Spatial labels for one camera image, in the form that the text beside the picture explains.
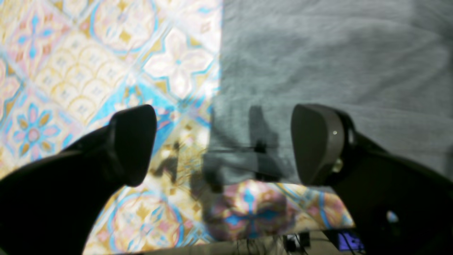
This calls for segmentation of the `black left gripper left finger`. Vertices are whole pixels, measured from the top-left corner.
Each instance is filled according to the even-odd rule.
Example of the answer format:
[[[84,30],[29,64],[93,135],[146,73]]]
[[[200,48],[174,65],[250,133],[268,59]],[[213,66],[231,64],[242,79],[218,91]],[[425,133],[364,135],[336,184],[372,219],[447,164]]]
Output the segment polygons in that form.
[[[156,133],[152,106],[128,108],[56,155],[1,179],[1,251],[81,255],[110,197],[144,181]]]

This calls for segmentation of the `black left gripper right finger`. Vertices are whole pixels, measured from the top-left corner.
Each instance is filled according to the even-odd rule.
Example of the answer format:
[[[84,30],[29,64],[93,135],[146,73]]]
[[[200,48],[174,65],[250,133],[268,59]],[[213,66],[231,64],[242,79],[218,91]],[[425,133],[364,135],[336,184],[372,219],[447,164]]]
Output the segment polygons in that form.
[[[298,104],[290,124],[300,181],[335,191],[368,255],[452,254],[449,179],[387,152],[340,110]]]

